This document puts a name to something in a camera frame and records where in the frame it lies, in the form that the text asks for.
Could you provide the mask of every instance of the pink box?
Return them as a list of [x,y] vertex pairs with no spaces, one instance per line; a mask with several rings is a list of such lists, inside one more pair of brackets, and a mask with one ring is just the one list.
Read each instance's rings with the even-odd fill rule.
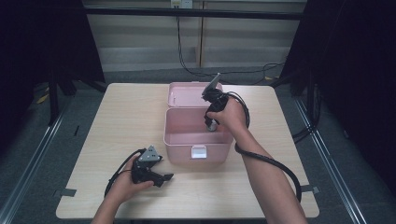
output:
[[224,162],[233,136],[219,125],[214,132],[206,129],[204,115],[209,102],[202,99],[208,83],[174,82],[169,85],[163,141],[172,163]]

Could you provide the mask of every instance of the box lid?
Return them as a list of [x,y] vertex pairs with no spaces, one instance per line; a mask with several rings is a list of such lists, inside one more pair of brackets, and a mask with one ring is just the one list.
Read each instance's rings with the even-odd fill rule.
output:
[[202,92],[209,82],[172,82],[169,84],[168,105],[170,107],[209,107],[202,99]]

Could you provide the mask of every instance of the table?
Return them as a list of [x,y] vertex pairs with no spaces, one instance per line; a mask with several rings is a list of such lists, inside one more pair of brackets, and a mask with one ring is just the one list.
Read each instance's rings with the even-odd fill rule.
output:
[[[264,217],[249,185],[245,165],[233,147],[221,164],[175,165],[169,162],[163,142],[168,87],[167,84],[126,83],[108,86],[66,186],[77,192],[74,197],[62,197],[57,217],[93,218],[103,200],[108,179],[132,152],[150,145],[163,156],[163,161],[157,163],[153,171],[175,175],[161,188],[142,191],[124,203],[116,218]],[[301,185],[308,185],[274,89],[233,85],[224,85],[223,89],[242,96],[250,112],[249,129],[259,143],[287,165]],[[311,191],[303,193],[302,207],[307,217],[318,216]]]

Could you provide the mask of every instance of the power outlet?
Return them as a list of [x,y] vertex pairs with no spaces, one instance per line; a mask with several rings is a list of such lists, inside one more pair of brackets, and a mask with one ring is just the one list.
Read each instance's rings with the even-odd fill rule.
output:
[[181,8],[192,9],[192,0],[181,0]]
[[181,0],[171,0],[171,8],[181,8]]

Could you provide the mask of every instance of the box latch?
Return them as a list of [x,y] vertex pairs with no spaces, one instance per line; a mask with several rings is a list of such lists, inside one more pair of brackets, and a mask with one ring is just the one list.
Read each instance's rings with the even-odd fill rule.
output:
[[192,159],[206,159],[206,146],[196,145],[191,148],[191,158]]

